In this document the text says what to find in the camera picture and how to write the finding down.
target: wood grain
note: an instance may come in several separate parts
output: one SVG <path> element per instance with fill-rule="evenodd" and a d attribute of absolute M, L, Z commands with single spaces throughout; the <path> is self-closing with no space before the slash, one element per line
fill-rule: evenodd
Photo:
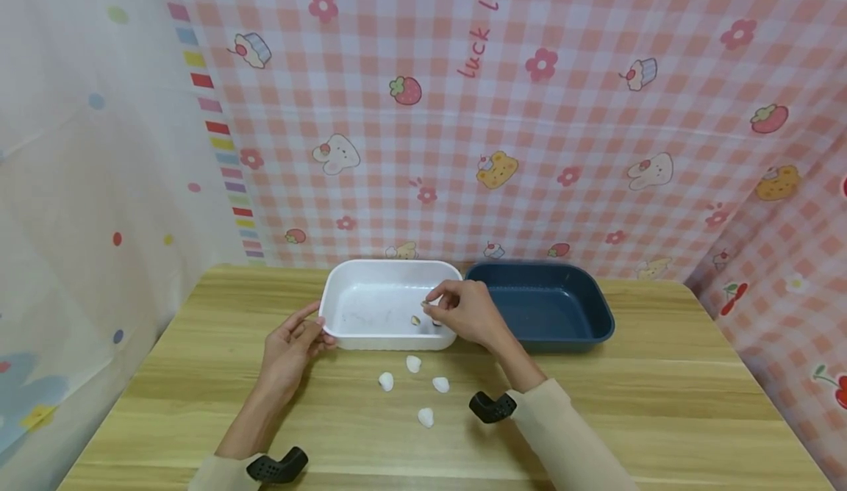
<path fill-rule="evenodd" d="M 62 491 L 183 490 L 256 378 L 262 342 L 317 298 L 327 270 L 209 270 L 129 384 Z M 585 356 L 539 356 L 644 491 L 831 490 L 817 465 L 691 292 L 673 282 L 599 280 L 611 340 Z M 511 423 L 468 409 L 506 389 L 467 342 L 416 353 L 337 351 L 317 361 L 271 453 L 308 453 L 297 490 L 550 490 Z M 389 370 L 394 391 L 377 378 Z M 447 376 L 448 394 L 432 386 Z M 435 411 L 435 427 L 417 421 Z"/>

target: hand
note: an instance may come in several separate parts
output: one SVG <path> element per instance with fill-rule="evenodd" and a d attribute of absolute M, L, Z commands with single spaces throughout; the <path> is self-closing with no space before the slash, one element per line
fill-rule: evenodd
<path fill-rule="evenodd" d="M 489 351 L 503 340 L 513 339 L 512 332 L 491 301 L 488 287 L 482 282 L 470 279 L 442 281 L 426 296 L 426 301 L 435 301 L 439 297 L 438 306 L 423 306 L 423 312 L 447 325 L 463 339 L 483 345 Z"/>
<path fill-rule="evenodd" d="M 316 322 L 306 320 L 319 306 L 320 301 L 316 301 L 303 307 L 265 339 L 257 390 L 277 398 L 280 404 L 294 396 L 308 362 L 320 352 L 335 347 L 334 337 L 324 333 L 323 317 L 318 317 Z"/>

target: pink checkered backdrop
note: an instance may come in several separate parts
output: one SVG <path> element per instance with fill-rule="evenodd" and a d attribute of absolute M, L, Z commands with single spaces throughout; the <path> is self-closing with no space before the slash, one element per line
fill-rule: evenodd
<path fill-rule="evenodd" d="M 182 1 L 257 264 L 686 281 L 847 490 L 847 0 Z"/>

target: black strap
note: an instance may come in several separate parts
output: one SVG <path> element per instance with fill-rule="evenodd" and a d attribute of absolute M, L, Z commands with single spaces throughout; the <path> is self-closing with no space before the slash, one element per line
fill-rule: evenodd
<path fill-rule="evenodd" d="M 518 403 L 508 394 L 503 394 L 497 401 L 493 401 L 485 392 L 477 392 L 468 406 L 482 423 L 497 423 L 512 415 L 518 408 Z"/>
<path fill-rule="evenodd" d="M 279 462 L 267 456 L 256 458 L 254 462 L 247 465 L 247 474 L 256 481 L 263 484 L 288 484 L 294 481 L 303 467 L 309 462 L 309 457 L 300 447 L 291 447 Z"/>

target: beige sleeve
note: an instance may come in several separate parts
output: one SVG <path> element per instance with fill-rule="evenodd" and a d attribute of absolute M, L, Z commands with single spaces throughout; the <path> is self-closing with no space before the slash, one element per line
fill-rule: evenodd
<path fill-rule="evenodd" d="M 509 390 L 512 419 L 559 491 L 637 491 L 614 454 L 571 406 L 555 379 L 526 394 Z"/>
<path fill-rule="evenodd" d="M 257 491 L 262 484 L 247 475 L 247 465 L 260 456 L 253 454 L 247 459 L 208 456 L 188 482 L 188 491 Z"/>

